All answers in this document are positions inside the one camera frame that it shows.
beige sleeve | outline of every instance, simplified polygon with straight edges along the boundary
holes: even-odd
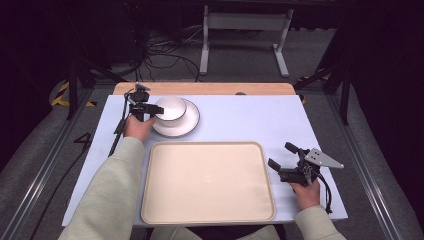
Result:
[[[144,154],[140,140],[122,139],[94,175],[59,239],[129,239]]]
[[[295,221],[305,240],[346,239],[334,227],[333,222],[330,220],[322,206],[314,206],[304,209],[297,214]]]

metal frame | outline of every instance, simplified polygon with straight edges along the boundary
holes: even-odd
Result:
[[[203,16],[203,47],[200,59],[200,74],[206,75],[209,62],[209,29],[246,29],[280,31],[278,44],[273,44],[281,76],[288,77],[286,62],[282,54],[284,42],[293,16],[293,9],[287,14],[243,14],[243,13],[209,13],[206,5]]]

white bowl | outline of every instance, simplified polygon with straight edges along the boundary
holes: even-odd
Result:
[[[163,97],[156,102],[156,105],[164,109],[163,114],[156,114],[156,121],[167,127],[179,125],[187,110],[185,101],[176,96]]]

white stand leg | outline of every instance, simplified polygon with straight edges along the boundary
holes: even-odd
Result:
[[[286,62],[284,61],[283,54],[281,51],[278,51],[277,44],[273,44],[275,58],[277,59],[278,68],[280,68],[281,76],[289,77],[289,70],[287,70]]]
[[[293,16],[293,9],[287,11],[287,18],[284,21],[283,27],[281,28],[281,38],[277,44],[273,44],[275,58],[277,59],[278,67],[280,68],[281,76],[289,77],[289,71],[287,70],[286,62],[284,61],[284,57],[282,54],[284,41],[287,37],[287,32],[289,31],[290,22]]]
[[[200,69],[199,69],[200,75],[206,75],[208,73],[208,60],[209,60],[208,12],[209,12],[208,6],[205,6],[205,12],[203,15],[203,47],[202,47],[202,56],[200,58]]]
[[[208,73],[208,60],[209,60],[209,46],[202,49],[202,57],[200,58],[200,75],[206,75]]]

serving tray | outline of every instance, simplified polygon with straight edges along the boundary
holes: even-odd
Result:
[[[275,214],[256,142],[161,142],[152,147],[141,217],[148,224],[266,222]]]

